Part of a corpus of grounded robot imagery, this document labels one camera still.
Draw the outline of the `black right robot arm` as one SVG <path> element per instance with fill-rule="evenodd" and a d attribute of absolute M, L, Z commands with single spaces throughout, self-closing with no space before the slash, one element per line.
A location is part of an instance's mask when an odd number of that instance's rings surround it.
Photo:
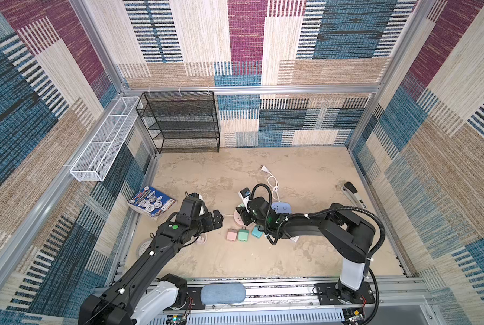
<path fill-rule="evenodd" d="M 262 196 L 236 208 L 242 222 L 255 224 L 276 245 L 281 239 L 297 236 L 322 236 L 342 256 L 342 273 L 333 287 L 317 287 L 322 303 L 335 299 L 343 304 L 358 304 L 368 298 L 364 283 L 372 257 L 384 244 L 386 231 L 381 220 L 360 207 L 334 203 L 316 213 L 278 213 Z"/>

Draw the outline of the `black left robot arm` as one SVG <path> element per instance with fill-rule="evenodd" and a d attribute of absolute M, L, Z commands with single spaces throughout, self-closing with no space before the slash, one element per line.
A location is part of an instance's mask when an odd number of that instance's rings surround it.
<path fill-rule="evenodd" d="M 148 249 L 101 296 L 90 295 L 79 312 L 79 324 L 131 324 L 134 308 L 162 268 L 192 237 L 222 227 L 219 211 L 209 212 L 199 197 L 187 196 L 180 211 L 162 223 Z"/>

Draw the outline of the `teal plug adapter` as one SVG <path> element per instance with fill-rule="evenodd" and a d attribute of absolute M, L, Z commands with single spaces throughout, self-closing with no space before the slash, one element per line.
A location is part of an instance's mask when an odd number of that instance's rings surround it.
<path fill-rule="evenodd" d="M 263 236 L 264 232 L 260 230 L 258 226 L 255 226 L 253 230 L 251 231 L 251 235 L 255 238 L 261 238 Z"/>

